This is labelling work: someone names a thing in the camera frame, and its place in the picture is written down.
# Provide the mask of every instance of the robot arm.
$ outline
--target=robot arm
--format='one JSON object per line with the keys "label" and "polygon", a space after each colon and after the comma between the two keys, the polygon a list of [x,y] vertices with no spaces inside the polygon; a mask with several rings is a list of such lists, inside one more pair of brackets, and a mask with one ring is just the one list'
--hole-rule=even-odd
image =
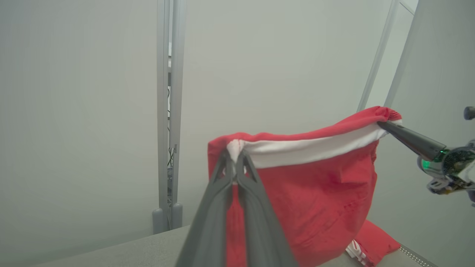
{"label": "robot arm", "polygon": [[[475,107],[465,108],[464,117],[474,119]],[[468,191],[470,200],[475,202],[475,139],[465,146],[447,148],[403,126],[390,122],[378,125],[419,156],[419,168],[433,178],[427,184],[429,191],[439,195]]]}

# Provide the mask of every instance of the folded red cloth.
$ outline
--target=folded red cloth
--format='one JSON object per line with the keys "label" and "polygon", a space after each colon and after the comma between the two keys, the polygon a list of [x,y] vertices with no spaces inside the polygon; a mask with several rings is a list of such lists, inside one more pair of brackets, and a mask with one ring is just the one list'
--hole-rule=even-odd
{"label": "folded red cloth", "polygon": [[384,256],[400,247],[401,245],[385,231],[366,220],[355,240],[348,246],[347,252],[352,257],[356,256],[365,267],[373,267]]}

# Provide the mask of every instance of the black knob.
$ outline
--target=black knob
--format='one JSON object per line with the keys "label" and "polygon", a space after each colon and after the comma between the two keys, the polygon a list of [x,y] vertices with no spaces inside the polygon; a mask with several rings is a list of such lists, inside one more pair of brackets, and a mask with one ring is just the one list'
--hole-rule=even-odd
{"label": "black knob", "polygon": [[464,110],[464,118],[471,120],[475,118],[475,106],[468,106]]}

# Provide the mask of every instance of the white stripe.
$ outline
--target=white stripe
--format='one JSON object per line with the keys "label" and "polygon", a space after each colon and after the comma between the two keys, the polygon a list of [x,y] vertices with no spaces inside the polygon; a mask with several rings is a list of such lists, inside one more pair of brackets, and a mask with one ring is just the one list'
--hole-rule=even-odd
{"label": "white stripe", "polygon": [[[401,124],[401,120],[391,121]],[[340,135],[297,141],[249,142],[235,139],[227,149],[234,162],[245,149],[256,168],[303,164],[342,155],[382,138],[388,133],[376,123]]]}

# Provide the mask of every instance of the green light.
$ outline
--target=green light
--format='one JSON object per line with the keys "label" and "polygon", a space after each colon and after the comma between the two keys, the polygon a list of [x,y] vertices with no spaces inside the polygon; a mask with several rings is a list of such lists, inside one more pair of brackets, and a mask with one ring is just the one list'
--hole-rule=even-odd
{"label": "green light", "polygon": [[428,169],[430,166],[430,162],[422,160],[422,168]]}

